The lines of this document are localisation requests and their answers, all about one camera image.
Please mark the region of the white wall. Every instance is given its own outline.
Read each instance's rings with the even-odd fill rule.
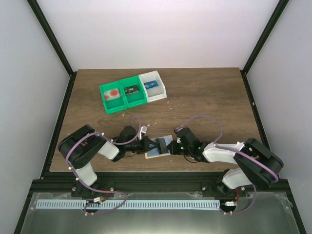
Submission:
[[[25,0],[0,3],[0,233],[39,178],[68,75]]]
[[[312,1],[290,1],[248,74],[272,150],[312,233]]]
[[[278,0],[38,0],[74,70],[243,68]]]

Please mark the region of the wooden table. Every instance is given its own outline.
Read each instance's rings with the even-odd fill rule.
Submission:
[[[101,84],[154,70],[79,70],[58,142],[85,124],[108,137],[118,136],[129,124],[131,114],[138,114],[142,124],[150,125],[147,132],[150,138],[173,135],[176,139],[174,128],[194,115],[208,114],[223,126],[219,143],[243,142],[249,137],[260,140],[238,68],[157,69],[166,86],[166,99],[106,114],[99,91]],[[213,141],[219,135],[217,124],[205,117],[193,120],[187,127],[202,141]],[[222,162],[189,163],[183,156],[145,159],[144,155],[135,155],[111,162],[99,154],[93,158],[92,166],[95,171],[219,171],[236,168]],[[63,156],[56,149],[50,171],[67,170]]]

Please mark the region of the wooden tabletop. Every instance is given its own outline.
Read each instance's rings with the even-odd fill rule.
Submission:
[[[115,114],[107,115],[99,86],[142,73],[158,70],[167,98]],[[129,124],[129,116],[138,114],[144,125],[150,125],[149,138],[176,136],[174,128],[198,115],[212,115],[222,124],[223,137],[219,143],[244,142],[250,137],[260,140],[243,80],[238,68],[177,68],[177,69],[105,69],[79,70],[58,142],[85,124],[112,138]],[[219,127],[208,118],[199,117],[189,127],[202,141],[213,141]],[[220,171],[236,168],[233,164],[189,163],[183,156],[163,156],[145,159],[144,155],[126,157],[112,162],[96,155],[95,171]],[[56,149],[50,171],[67,171],[65,159]]]

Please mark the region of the blue item in white bin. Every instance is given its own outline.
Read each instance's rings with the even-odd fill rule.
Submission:
[[[152,81],[144,83],[144,86],[146,89],[151,89],[151,88],[157,87],[158,83],[156,80],[152,80]]]

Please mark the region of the black frame bar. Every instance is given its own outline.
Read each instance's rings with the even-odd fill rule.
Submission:
[[[269,22],[267,23],[263,33],[261,34],[252,54],[250,55],[244,69],[241,71],[241,75],[244,81],[246,92],[253,110],[255,121],[258,126],[260,137],[262,143],[269,147],[268,140],[266,138],[261,119],[254,102],[254,98],[247,80],[247,73],[249,72],[252,64],[256,60],[260,50],[262,49],[265,41],[269,37],[272,29],[274,28],[276,22],[281,16],[283,10],[285,9],[289,0],[280,0],[277,4]],[[35,16],[37,17],[39,23],[41,24],[43,30],[45,31],[48,39],[50,40],[52,46],[54,47],[59,59],[61,60],[64,68],[66,69],[68,75],[70,76],[68,86],[66,89],[65,97],[58,115],[57,123],[53,132],[51,143],[48,149],[46,160],[41,172],[41,179],[33,180],[29,194],[26,198],[25,205],[21,212],[17,227],[15,229],[15,234],[19,234],[22,230],[23,223],[28,211],[28,207],[31,201],[33,193],[70,193],[75,185],[76,180],[72,173],[68,172],[50,172],[50,165],[52,162],[52,157],[57,146],[58,137],[60,134],[61,126],[65,117],[67,105],[69,98],[74,86],[75,78],[77,72],[74,72],[60,47],[47,19],[45,18],[38,2],[36,0],[27,0],[30,7],[32,8]],[[211,182],[215,182],[222,172],[97,172],[98,180],[108,184],[113,184],[115,190],[125,191],[128,193],[135,192],[197,192],[204,185]],[[251,186],[246,186],[246,191],[250,192],[253,188]],[[300,233],[305,234],[305,228],[303,226],[300,214],[298,212],[295,200],[293,198],[291,189],[289,187],[288,181],[286,179],[280,179],[278,183],[272,185],[272,187],[267,190],[269,192],[286,192],[289,201],[292,203],[292,212],[294,214],[295,220],[297,222]],[[203,196],[210,196],[211,192],[209,190],[203,192]],[[226,197],[216,197],[217,199],[226,199]]]

